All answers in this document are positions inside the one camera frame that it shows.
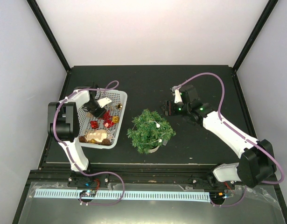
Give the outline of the white plastic perforated basket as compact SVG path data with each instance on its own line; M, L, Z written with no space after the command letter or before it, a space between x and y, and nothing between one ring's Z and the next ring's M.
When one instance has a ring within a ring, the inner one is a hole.
M104 106L105 113L95 118L83 108L79 108L78 119L80 124L79 137L86 138L80 142L81 147L96 149L112 149L117 144L123 116L126 108L127 93L124 91L98 91L97 101L111 102Z

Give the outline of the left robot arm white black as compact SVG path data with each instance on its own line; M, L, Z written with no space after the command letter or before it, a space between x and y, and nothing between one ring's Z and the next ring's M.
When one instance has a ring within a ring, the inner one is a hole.
M94 174L89 172L90 162L79 141L78 109L85 109L98 119L103 117L106 109L96 100L98 91L101 89L93 83L91 87L77 88L63 100L48 104L48 134L63 148L69 159L71 170L79 172L77 180L83 186L90 186L93 183Z

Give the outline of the small green christmas tree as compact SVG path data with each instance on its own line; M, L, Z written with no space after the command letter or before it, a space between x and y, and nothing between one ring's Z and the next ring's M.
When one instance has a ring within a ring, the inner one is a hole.
M127 130L127 137L140 154L149 154L176 135L170 123L156 111L143 110L133 118L133 128Z

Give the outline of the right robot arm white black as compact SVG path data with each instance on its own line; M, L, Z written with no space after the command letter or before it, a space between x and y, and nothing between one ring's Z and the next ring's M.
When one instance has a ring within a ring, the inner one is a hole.
M166 116L181 115L212 132L239 159L236 163L215 166L206 176L209 187L217 188L223 182L233 181L253 188L276 172L277 167L270 154L273 147L269 141L259 141L229 123L209 103L201 102L192 85L174 86L171 92L174 100L165 101L162 108Z

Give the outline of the fairy light string white bulbs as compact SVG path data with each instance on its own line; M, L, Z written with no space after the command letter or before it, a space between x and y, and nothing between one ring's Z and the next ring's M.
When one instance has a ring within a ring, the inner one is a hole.
M176 135L170 124L164 119L134 119L134 127L127 132L128 138L136 147L147 147L162 144Z

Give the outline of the red star ornament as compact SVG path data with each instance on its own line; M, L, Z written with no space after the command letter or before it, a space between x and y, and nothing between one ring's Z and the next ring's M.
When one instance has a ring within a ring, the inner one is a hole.
M112 120L112 116L110 115L110 111L106 111L103 116L99 119L102 119L103 121L106 121L106 120Z

